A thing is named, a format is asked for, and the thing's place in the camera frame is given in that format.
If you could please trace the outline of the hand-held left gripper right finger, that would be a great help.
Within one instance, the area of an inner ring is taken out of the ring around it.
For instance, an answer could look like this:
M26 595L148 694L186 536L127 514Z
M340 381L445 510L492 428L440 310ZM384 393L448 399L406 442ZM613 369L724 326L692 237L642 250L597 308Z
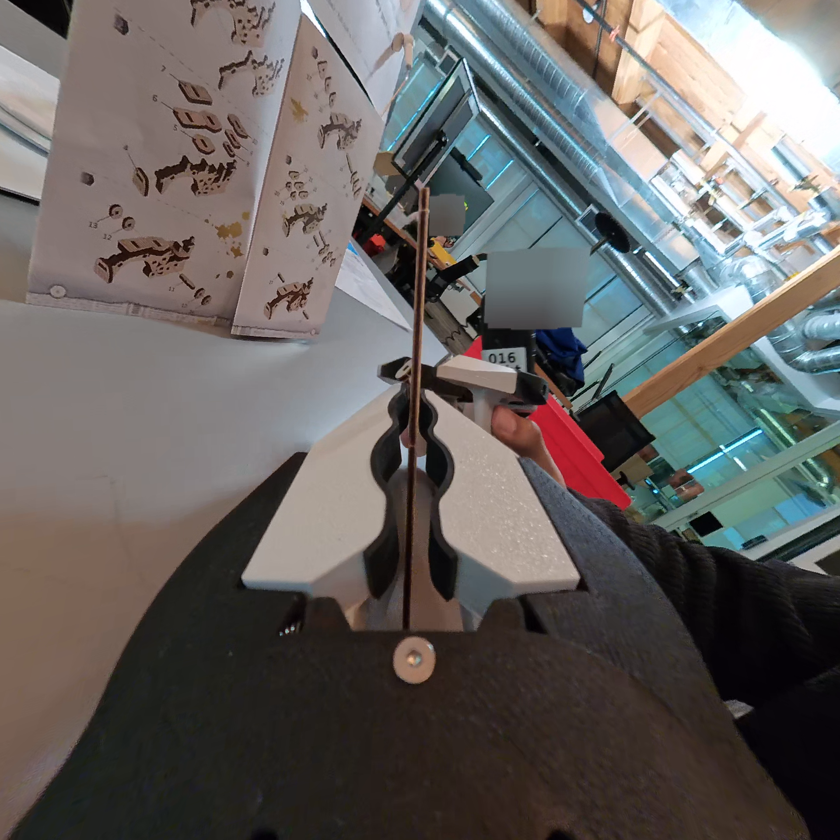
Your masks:
M576 590L581 575L518 457L432 392L427 420L437 593L477 626L496 601Z

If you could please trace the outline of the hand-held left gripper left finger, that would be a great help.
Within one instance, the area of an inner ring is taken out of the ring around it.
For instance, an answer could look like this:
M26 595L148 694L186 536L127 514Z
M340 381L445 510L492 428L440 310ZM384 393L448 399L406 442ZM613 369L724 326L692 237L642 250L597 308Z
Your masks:
M311 448L242 574L247 589L333 599L354 629L404 628L403 408L393 385Z

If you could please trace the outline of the laser-cut plywood sheet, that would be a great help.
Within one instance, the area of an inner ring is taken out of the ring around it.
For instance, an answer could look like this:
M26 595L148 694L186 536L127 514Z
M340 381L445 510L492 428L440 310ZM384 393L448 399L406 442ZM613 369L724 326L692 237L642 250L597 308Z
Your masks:
M413 542L416 522L417 440L422 395L422 351L427 278L428 222L430 193L426 186L418 191L416 264L413 298L413 348L408 380L407 467L406 467L406 531L402 626L410 631L413 595Z

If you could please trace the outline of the grey desk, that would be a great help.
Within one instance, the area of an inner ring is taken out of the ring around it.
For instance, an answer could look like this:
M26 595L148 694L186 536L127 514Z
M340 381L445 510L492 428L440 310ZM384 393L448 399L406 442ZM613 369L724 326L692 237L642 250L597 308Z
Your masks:
M27 304L48 156L2 207L2 838L184 558L412 343L341 290L311 341Z

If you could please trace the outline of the person's right hand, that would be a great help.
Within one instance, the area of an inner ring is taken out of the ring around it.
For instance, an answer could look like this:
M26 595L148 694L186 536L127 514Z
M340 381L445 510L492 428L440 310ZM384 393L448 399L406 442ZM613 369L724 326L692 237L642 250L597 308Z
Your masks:
M561 487L566 487L564 477L545 444L542 432L532 420L520 416L507 406L498 405L491 415L490 429L493 437L518 457L531 460Z

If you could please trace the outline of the blue cloth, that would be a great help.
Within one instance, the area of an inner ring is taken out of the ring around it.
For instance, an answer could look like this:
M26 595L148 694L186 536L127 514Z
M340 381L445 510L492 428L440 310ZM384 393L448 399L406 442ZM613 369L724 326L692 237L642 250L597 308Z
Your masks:
M583 356L588 348L574 331L570 328L537 330L535 340L551 370L565 375L575 390L582 388L585 384Z

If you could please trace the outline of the red plastic bin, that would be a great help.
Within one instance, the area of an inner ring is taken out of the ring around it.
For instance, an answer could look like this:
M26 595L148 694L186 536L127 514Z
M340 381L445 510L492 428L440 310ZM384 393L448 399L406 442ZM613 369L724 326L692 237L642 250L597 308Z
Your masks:
M602 453L566 411L569 401L551 385L547 402L527 416L539 427L569 489L592 499L610 501L622 511L631 499L602 465Z

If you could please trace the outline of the white printed paper sheet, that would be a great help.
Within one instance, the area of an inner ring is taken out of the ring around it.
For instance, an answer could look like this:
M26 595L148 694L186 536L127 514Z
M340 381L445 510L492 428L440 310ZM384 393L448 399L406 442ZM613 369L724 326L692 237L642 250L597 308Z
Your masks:
M404 331L412 327L352 244L344 252L336 288Z

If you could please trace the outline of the wooden workbench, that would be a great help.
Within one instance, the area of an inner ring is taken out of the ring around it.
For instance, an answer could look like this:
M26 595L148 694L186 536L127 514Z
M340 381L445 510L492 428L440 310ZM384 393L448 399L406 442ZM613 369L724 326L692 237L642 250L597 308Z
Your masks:
M376 216L380 212L380 208L373 202L370 195L367 193L363 195L362 204L368 209L368 211L371 212L371 214L373 214L373 216ZM408 243L413 248L417 247L415 237L411 236L407 231L405 231L405 229L398 227L396 223L390 220L390 218L387 218L383 225L391 230L394 235ZM443 248L443 246L434 241L428 252L428 262L437 270L445 270L455 264L455 259L445 248ZM476 304L480 304L481 295L468 283L466 279L458 279L455 283L467 290L468 294Z

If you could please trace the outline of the black round disc fixture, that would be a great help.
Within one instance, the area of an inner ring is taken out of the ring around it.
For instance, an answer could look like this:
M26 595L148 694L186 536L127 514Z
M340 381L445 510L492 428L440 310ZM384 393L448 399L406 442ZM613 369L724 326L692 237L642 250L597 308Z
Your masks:
M613 216L605 212L598 212L595 214L594 225L598 239L591 247L590 256L606 246L622 255L629 252L631 248L629 237Z

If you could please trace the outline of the black monitor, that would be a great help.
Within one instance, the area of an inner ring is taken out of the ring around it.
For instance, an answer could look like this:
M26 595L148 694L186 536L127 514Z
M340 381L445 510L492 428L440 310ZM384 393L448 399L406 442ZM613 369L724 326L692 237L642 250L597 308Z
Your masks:
M478 128L479 115L476 85L464 59L445 54L439 65L427 56L417 59L383 139L383 150L393 154L398 170L386 180L388 190L413 175L432 196L461 196L464 230L469 230L493 203L482 174L459 146L469 130Z

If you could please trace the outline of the slanted wooden beam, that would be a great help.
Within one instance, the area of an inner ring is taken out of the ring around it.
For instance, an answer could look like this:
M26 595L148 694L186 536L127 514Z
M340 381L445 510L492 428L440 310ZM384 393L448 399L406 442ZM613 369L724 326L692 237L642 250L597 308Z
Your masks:
M669 363L623 397L627 408L643 418L736 354L766 337L839 285L839 247L755 303L709 338Z

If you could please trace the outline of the silver ventilation ducts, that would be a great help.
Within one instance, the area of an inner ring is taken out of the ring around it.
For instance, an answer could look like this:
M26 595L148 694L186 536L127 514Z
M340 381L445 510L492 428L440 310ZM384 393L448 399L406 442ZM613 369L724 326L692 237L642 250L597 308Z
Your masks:
M426 2L424 24L437 43L465 58L482 89L486 119L529 159L532 179L553 195L579 233L596 235L595 214L612 215L631 248L604 247L597 260L619 277L627 298L660 318L682 301L718 291L724 264L766 258L777 274L829 253L838 237L838 198L827 191L796 213L793 203L729 146L736 162L718 185L690 179L681 146L663 148L590 70L557 43L521 2Z

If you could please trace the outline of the folded instruction booklet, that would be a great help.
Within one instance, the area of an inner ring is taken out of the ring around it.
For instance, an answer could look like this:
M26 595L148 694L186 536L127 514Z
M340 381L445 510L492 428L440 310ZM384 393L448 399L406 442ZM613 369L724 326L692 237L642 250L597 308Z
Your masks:
M315 340L384 130L300 2L74 2L26 302Z

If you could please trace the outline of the wooden ceiling joists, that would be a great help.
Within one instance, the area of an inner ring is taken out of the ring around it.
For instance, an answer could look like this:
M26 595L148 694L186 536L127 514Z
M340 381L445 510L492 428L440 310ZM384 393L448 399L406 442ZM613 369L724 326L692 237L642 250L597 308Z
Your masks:
M784 132L775 117L689 34L659 2L588 2L607 21L602 29L576 2L521 2L539 24L590 70L627 115L649 121L646 130L664 152L681 146L689 179L739 184L729 146L755 167L796 213L827 191L838 198L838 174Z

